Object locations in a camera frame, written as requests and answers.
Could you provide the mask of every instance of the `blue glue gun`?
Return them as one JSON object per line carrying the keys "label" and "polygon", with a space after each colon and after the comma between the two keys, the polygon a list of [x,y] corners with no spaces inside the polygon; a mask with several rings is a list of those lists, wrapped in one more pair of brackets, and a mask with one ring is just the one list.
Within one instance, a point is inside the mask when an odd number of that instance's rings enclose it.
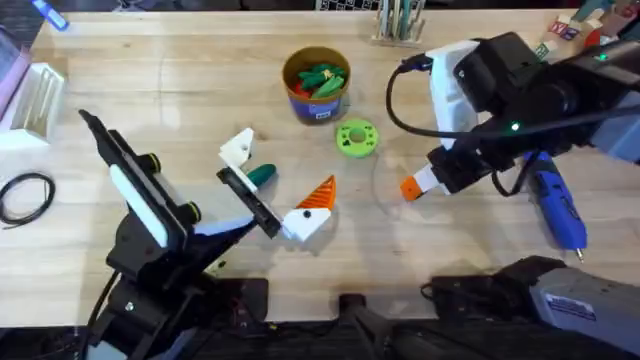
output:
{"label": "blue glue gun", "polygon": [[[527,153],[524,158],[528,160],[531,156],[532,153]],[[540,152],[529,170],[527,181],[558,246],[574,250],[582,262],[583,250],[587,247],[587,228],[548,153]]]}
{"label": "blue glue gun", "polygon": [[40,14],[47,19],[58,31],[65,31],[69,27],[69,22],[60,15],[49,3],[45,0],[31,0],[33,6],[35,6]]}

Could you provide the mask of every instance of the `white box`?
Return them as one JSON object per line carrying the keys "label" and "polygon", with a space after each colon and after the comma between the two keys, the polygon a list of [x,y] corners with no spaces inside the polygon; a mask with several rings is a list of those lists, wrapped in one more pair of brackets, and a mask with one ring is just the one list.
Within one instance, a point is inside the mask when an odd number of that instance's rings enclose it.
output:
{"label": "white box", "polygon": [[65,79],[46,63],[29,66],[0,121],[0,150],[49,145]]}

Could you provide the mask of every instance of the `green toy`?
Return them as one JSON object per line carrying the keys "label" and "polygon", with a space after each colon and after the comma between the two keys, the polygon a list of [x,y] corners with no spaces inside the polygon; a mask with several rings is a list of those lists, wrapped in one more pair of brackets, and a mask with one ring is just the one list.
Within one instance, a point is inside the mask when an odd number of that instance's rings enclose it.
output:
{"label": "green toy", "polygon": [[342,76],[334,76],[326,83],[324,83],[324,85],[322,85],[318,90],[316,90],[313,95],[311,95],[311,98],[320,99],[329,97],[335,94],[337,91],[340,91],[340,89],[342,88],[342,84],[344,84],[344,78]]}
{"label": "green toy", "polygon": [[365,157],[378,146],[378,130],[367,120],[349,119],[338,128],[336,144],[347,156]]}
{"label": "green toy", "polygon": [[302,80],[302,90],[310,90],[317,86],[321,86],[327,80],[336,76],[345,76],[342,68],[329,64],[315,65],[310,71],[302,71],[298,73],[298,77]]}
{"label": "green toy", "polygon": [[256,186],[264,185],[276,173],[276,166],[273,164],[264,164],[258,166],[247,174],[247,177]]}

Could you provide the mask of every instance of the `wire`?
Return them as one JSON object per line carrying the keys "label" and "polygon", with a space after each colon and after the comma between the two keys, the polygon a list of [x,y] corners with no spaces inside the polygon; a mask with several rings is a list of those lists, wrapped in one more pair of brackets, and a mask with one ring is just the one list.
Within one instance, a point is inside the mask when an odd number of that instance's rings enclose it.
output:
{"label": "wire", "polygon": [[531,157],[529,157],[529,159],[527,159],[527,161],[525,161],[524,165],[522,165],[522,169],[520,169],[518,177],[516,178],[516,182],[513,184],[513,188],[511,188],[511,191],[505,190],[505,188],[502,186],[502,184],[500,183],[500,179],[498,178],[497,171],[494,170],[491,172],[491,182],[493,182],[493,186],[495,186],[500,195],[504,197],[510,197],[520,192],[520,190],[522,189],[522,184],[524,184],[524,180],[526,179],[531,166],[533,166],[536,160],[538,160],[538,156],[540,156],[540,151],[536,151],[531,155]]}
{"label": "wire", "polygon": [[119,273],[117,271],[115,270],[113,271],[113,274],[111,274],[111,277],[105,284],[104,289],[102,289],[102,293],[100,294],[100,297],[98,297],[98,301],[96,301],[96,304],[93,306],[93,310],[91,310],[91,315],[89,316],[89,321],[87,322],[87,329],[84,333],[84,336],[82,337],[82,342],[80,343],[79,360],[86,359],[87,347],[89,347],[89,335],[91,333],[91,328],[95,324],[96,319],[98,318],[98,313],[100,312],[100,308],[102,308],[102,304],[104,303],[104,300],[109,294],[109,291],[111,291],[111,288],[113,287],[113,283],[116,281],[118,274]]}
{"label": "wire", "polygon": [[[33,211],[31,214],[25,217],[21,217],[21,218],[11,217],[5,212],[6,207],[3,201],[4,197],[7,195],[7,193],[11,189],[15,188],[18,184],[26,180],[33,180],[33,179],[44,181],[44,185],[45,185],[44,202],[35,211]],[[5,227],[4,229],[5,230],[14,229],[38,219],[40,216],[42,216],[42,214],[44,214],[45,211],[47,211],[47,209],[49,209],[49,207],[51,206],[51,203],[53,203],[53,198],[55,194],[56,194],[56,184],[53,182],[53,179],[47,175],[31,172],[31,173],[22,174],[13,178],[0,190],[0,221],[2,221],[7,225],[10,225],[9,227]]]}
{"label": "wire", "polygon": [[396,113],[393,111],[393,106],[391,104],[391,95],[393,94],[393,86],[395,84],[396,78],[398,75],[404,73],[402,69],[397,68],[394,70],[393,74],[389,78],[389,83],[387,84],[387,93],[386,93],[386,108],[391,121],[393,121],[396,126],[399,128],[410,132],[415,135],[427,136],[427,137],[437,137],[437,138],[447,138],[447,139],[483,139],[483,140],[497,140],[503,139],[506,137],[515,137],[515,136],[525,136],[541,133],[544,131],[561,129],[569,126],[583,125],[589,124],[593,122],[598,122],[606,119],[619,118],[622,116],[629,115],[638,115],[640,114],[640,105],[634,105],[629,107],[623,107],[618,109],[604,110],[598,111],[594,113],[572,116],[568,118],[558,119],[556,121],[548,122],[540,125],[533,125],[530,127],[522,127],[518,131],[477,131],[477,132],[468,132],[468,131],[436,131],[430,129],[421,129],[417,127],[413,127],[404,123],[402,120],[398,118]]}
{"label": "wire", "polygon": [[417,333],[421,333],[423,331],[426,331],[432,335],[435,335],[441,339],[444,339],[446,341],[449,341],[452,344],[456,344],[462,348],[467,349],[468,351],[475,353],[476,355],[482,356],[486,359],[491,359],[491,360],[498,360],[500,359],[499,357],[490,354],[486,351],[484,351],[482,348],[476,347],[472,344],[469,344],[467,342],[461,341],[456,339],[453,336],[449,336],[447,334],[445,334],[444,332],[432,329],[430,327],[427,326],[420,326],[420,325],[413,325],[413,324],[398,324],[397,327],[394,330],[398,330],[398,331],[407,331],[409,332],[410,335],[416,335]]}
{"label": "wire", "polygon": [[5,359],[5,360],[43,360],[43,359],[46,359],[46,358],[54,356],[54,355],[63,354],[65,352],[73,349],[75,347],[75,345],[77,345],[77,344],[71,343],[71,344],[63,346],[62,348],[60,348],[58,350],[54,350],[54,351],[48,352],[46,354],[38,355],[38,356],[33,356],[33,357],[28,357],[28,358],[9,358],[9,359]]}

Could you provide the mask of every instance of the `black knob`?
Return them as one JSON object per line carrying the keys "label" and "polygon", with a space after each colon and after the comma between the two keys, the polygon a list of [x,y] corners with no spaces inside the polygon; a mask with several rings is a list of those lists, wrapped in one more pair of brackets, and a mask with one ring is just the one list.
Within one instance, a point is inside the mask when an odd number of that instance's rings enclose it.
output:
{"label": "black knob", "polygon": [[195,225],[202,220],[202,212],[200,212],[200,208],[193,201],[189,201],[188,203],[179,206],[178,216],[180,217],[180,220],[186,221],[191,225]]}
{"label": "black knob", "polygon": [[157,174],[162,170],[162,164],[160,159],[154,153],[144,154],[138,156],[138,165],[152,174]]}

